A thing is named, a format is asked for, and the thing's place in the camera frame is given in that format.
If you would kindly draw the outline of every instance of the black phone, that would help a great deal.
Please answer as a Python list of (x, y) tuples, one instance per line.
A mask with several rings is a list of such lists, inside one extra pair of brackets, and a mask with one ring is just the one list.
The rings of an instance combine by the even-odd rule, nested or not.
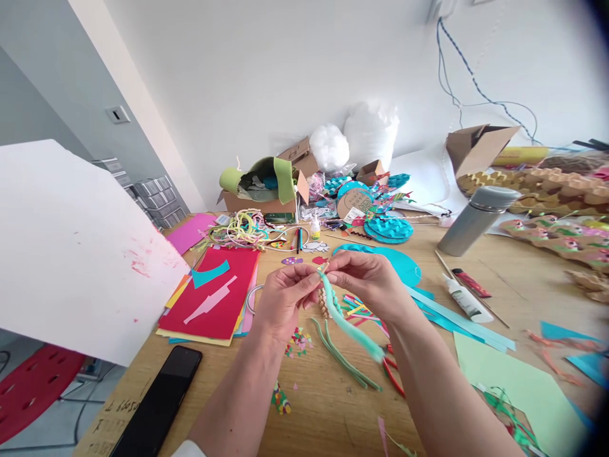
[(159, 453), (202, 358), (199, 351), (173, 348), (110, 457), (155, 457)]

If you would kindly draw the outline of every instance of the red paper sheet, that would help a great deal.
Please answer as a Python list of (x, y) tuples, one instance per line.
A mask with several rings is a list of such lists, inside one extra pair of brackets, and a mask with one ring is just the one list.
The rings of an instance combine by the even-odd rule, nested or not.
[[(197, 289), (195, 289), (194, 281), (190, 281), (169, 313), (161, 317), (159, 327), (163, 330), (207, 338), (230, 339), (235, 330), (237, 317), (243, 309), (259, 254), (259, 251), (250, 249), (208, 249), (203, 261), (197, 267), (197, 271), (202, 272), (219, 267), (225, 260), (228, 260), (230, 269)], [(226, 284), (234, 275), (237, 276), (237, 279), (229, 285), (230, 293), (226, 297), (209, 312), (184, 324), (184, 320), (209, 295)]]

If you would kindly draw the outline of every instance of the left hand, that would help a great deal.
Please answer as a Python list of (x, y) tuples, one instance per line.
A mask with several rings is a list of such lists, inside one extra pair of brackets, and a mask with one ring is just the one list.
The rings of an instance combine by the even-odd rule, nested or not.
[(252, 330), (285, 345), (298, 325), (298, 310), (317, 302), (318, 288), (321, 277), (311, 265), (297, 263), (275, 270), (266, 277)]

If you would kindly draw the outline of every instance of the thermos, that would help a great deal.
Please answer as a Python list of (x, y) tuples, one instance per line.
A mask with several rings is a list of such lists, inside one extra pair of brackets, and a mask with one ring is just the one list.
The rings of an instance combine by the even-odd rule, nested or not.
[(521, 196), (520, 192), (503, 187), (479, 187), (438, 244), (438, 249), (461, 257)]

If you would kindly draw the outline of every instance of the white stuffing bag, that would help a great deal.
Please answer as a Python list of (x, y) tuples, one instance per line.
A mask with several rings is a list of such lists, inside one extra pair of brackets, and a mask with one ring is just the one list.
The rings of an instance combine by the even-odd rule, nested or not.
[(398, 108), (392, 103), (360, 102), (351, 109), (344, 123), (344, 135), (356, 169), (379, 159), (383, 168), (389, 170), (399, 125)]
[(349, 143), (333, 124), (325, 124), (313, 130), (309, 146), (319, 170), (324, 173), (340, 169), (349, 160)]

